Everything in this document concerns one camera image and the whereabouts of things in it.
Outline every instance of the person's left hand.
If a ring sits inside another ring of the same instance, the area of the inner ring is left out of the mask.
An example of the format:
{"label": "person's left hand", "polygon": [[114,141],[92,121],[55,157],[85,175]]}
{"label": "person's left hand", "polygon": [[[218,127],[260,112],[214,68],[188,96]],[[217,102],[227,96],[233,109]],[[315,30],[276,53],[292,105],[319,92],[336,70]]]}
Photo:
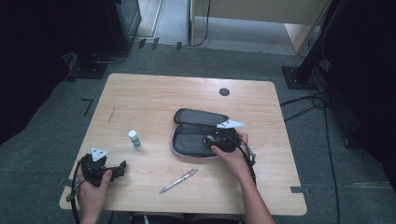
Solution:
{"label": "person's left hand", "polygon": [[81,167],[78,168],[78,204],[82,211],[81,223],[97,223],[105,207],[108,183],[112,175],[111,170],[103,174],[102,183],[99,188],[85,181]]}

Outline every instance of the open camera case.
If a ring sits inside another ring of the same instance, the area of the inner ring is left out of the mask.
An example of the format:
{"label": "open camera case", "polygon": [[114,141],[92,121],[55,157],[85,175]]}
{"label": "open camera case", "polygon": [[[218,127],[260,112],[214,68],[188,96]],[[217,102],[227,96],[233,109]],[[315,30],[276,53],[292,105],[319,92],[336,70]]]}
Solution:
{"label": "open camera case", "polygon": [[186,108],[179,109],[174,116],[174,122],[179,125],[173,136],[173,150],[188,157],[215,157],[217,155],[204,143],[204,137],[208,134],[222,135],[227,136],[227,139],[233,139],[226,141],[225,144],[240,144],[240,138],[235,128],[218,128],[219,124],[227,120],[229,118],[221,114]]}

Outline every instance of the desk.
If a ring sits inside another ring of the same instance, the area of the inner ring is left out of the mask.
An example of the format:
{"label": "desk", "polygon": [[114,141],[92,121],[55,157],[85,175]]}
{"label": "desk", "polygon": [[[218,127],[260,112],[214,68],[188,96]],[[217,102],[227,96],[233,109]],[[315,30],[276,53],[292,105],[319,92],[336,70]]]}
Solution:
{"label": "desk", "polygon": [[[324,19],[330,2],[331,0],[216,0],[210,3],[209,17],[285,23],[291,44],[296,53],[300,53],[315,27]],[[195,17],[206,17],[208,3],[209,0],[191,0],[189,37],[192,45]]]}
{"label": "desk", "polygon": [[[230,95],[221,96],[221,88]],[[290,190],[301,185],[273,83],[130,74],[108,78],[77,156],[79,160],[91,147],[98,147],[109,151],[107,167],[127,161],[125,176],[110,184],[106,210],[244,213],[239,184],[221,159],[189,159],[172,152],[177,127],[173,117],[184,107],[245,122],[238,130],[249,133],[249,144],[257,154],[257,186],[270,212],[305,214],[304,195]],[[132,129],[139,134],[140,149],[134,149],[128,137]],[[159,193],[194,168],[199,169],[196,175]],[[69,192],[65,187],[60,200],[64,209],[70,209],[64,199]]]}

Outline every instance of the wooden table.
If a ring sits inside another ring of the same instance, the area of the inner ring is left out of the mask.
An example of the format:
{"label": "wooden table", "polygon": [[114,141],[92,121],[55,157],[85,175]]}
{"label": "wooden table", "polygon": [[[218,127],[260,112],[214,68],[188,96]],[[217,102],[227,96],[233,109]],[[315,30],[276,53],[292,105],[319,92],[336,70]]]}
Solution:
{"label": "wooden table", "polygon": [[[219,94],[221,88],[230,91]],[[273,83],[199,77],[113,74],[108,78],[77,160],[91,147],[108,150],[107,167],[127,161],[125,176],[110,184],[105,209],[209,214],[243,214],[241,189],[219,158],[188,159],[174,154],[171,141],[180,108],[227,115],[246,123],[257,154],[257,186],[273,215],[304,215],[300,187],[288,134]],[[135,149],[128,132],[137,130],[142,147]],[[160,194],[165,185],[190,169],[199,172]],[[70,192],[65,187],[60,206]]]}

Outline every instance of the finger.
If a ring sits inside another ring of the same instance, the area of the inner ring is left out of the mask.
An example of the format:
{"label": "finger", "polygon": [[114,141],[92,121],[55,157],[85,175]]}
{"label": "finger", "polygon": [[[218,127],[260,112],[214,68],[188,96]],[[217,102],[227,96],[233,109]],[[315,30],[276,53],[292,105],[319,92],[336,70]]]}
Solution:
{"label": "finger", "polygon": [[104,192],[107,191],[108,188],[108,183],[110,182],[111,175],[113,174],[112,170],[106,170],[105,173],[103,174],[102,177],[102,182],[100,184],[100,189],[103,190]]}
{"label": "finger", "polygon": [[83,175],[83,173],[82,173],[82,168],[81,168],[81,166],[78,167],[77,178],[78,178],[78,183],[82,183],[82,182],[84,182],[84,180],[85,180],[84,175]]}
{"label": "finger", "polygon": [[236,130],[236,132],[242,138],[242,141],[244,141],[246,144],[248,144],[248,134],[247,133],[241,133],[241,132],[239,132],[237,130]]}
{"label": "finger", "polygon": [[212,151],[213,151],[214,153],[216,153],[216,155],[218,155],[218,156],[220,156],[220,157],[221,157],[222,153],[224,153],[221,149],[219,149],[219,148],[216,147],[216,146],[211,146],[210,149],[212,149]]}

